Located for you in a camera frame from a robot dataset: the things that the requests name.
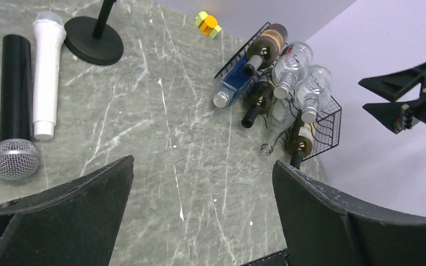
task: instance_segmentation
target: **blue bottle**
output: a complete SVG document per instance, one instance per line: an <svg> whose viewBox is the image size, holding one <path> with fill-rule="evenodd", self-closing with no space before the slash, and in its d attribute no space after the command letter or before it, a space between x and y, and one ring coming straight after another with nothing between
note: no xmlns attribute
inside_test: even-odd
<svg viewBox="0 0 426 266"><path fill-rule="evenodd" d="M244 92L248 81L252 78L251 76L244 75L242 72L246 63L247 59L245 56L239 59L223 78L218 88L216 88L213 94L213 103L216 107L223 108L233 105Z"/></svg>

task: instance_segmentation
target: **marble table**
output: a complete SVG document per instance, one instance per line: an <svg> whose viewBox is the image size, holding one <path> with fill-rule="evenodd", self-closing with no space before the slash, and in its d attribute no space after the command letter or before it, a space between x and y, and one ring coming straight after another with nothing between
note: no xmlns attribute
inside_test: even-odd
<svg viewBox="0 0 426 266"><path fill-rule="evenodd" d="M38 12L67 21L97 17L101 6L12 2L0 1L0 76L4 35L27 37L34 56ZM281 147L260 154L263 121L243 129L240 104L211 104L214 74L243 41L226 32L211 39L193 21L151 0L121 0L109 18L124 41L120 62L90 65L63 47L55 137L35 142L42 156L35 175L0 179L0 203L132 154L134 182L110 265L238 265L284 248L271 170L289 157ZM316 159L302 169L325 178Z"/></svg>

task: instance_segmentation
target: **wine bottle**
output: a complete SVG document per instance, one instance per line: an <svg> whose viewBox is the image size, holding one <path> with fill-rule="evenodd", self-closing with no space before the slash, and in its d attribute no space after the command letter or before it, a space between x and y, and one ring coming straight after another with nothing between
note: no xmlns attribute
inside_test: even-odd
<svg viewBox="0 0 426 266"><path fill-rule="evenodd" d="M288 39L286 28L278 23L268 26L247 49L247 63L243 68L246 76L252 76L257 70L270 67L283 49Z"/></svg>
<svg viewBox="0 0 426 266"><path fill-rule="evenodd" d="M220 85L213 93L213 103L216 107L223 108L233 105L244 92L251 79L258 78L257 75L254 77L244 75L242 68L246 64L246 61L245 56L239 59L221 80Z"/></svg>
<svg viewBox="0 0 426 266"><path fill-rule="evenodd" d="M280 111L280 115L268 116L268 138L260 147L260 150L265 155L272 154L278 138L293 125L299 112L293 107L291 99L277 100L272 108L273 111Z"/></svg>
<svg viewBox="0 0 426 266"><path fill-rule="evenodd" d="M303 122L313 123L331 100L331 72L321 65L309 66L308 72L309 76L296 89L295 103L303 112Z"/></svg>
<svg viewBox="0 0 426 266"><path fill-rule="evenodd" d="M300 127L298 135L288 136L288 140L285 143L285 150L293 155L295 152L302 151L303 158L309 156L313 150L313 144L316 137L316 125L304 123Z"/></svg>
<svg viewBox="0 0 426 266"><path fill-rule="evenodd" d="M246 99L246 106L249 109L241 120L243 127L247 129L251 128L259 115L267 114L270 111L273 100L275 99L273 97L274 87L272 79L267 74L259 78L251 95Z"/></svg>
<svg viewBox="0 0 426 266"><path fill-rule="evenodd" d="M313 51L306 43L294 42L283 50L272 71L273 82L277 84L273 93L277 99L284 99L289 93L294 95L293 88L306 78L312 59Z"/></svg>

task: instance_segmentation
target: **yellow toy block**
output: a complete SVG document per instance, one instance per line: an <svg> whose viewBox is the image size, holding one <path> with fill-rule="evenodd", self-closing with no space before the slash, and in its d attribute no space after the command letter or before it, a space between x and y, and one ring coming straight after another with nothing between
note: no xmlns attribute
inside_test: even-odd
<svg viewBox="0 0 426 266"><path fill-rule="evenodd" d="M200 28L201 32L205 35L209 35L211 38L215 38L221 31L221 27L218 25L218 21L212 15L208 15L205 11L202 11L195 17L195 25Z"/></svg>
<svg viewBox="0 0 426 266"><path fill-rule="evenodd" d="M216 21L216 18L208 15L208 17L206 17L200 24L199 28L203 34L209 35L216 26L218 26L218 21Z"/></svg>
<svg viewBox="0 0 426 266"><path fill-rule="evenodd" d="M209 35L210 35L211 38L214 39L220 31L221 31L221 27L219 25L216 25L216 27L213 28L213 30L210 32Z"/></svg>
<svg viewBox="0 0 426 266"><path fill-rule="evenodd" d="M195 17L195 25L197 26L197 28L205 20L206 17L208 17L208 14L205 11L200 12L198 16Z"/></svg>

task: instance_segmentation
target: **microphone stand base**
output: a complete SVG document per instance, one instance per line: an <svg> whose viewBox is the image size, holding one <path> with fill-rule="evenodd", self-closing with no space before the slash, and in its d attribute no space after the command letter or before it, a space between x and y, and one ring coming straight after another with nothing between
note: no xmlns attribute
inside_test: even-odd
<svg viewBox="0 0 426 266"><path fill-rule="evenodd" d="M108 24L100 39L92 37L97 19L75 17L64 25L64 44L81 60L94 65L113 65L123 55L123 41Z"/></svg>

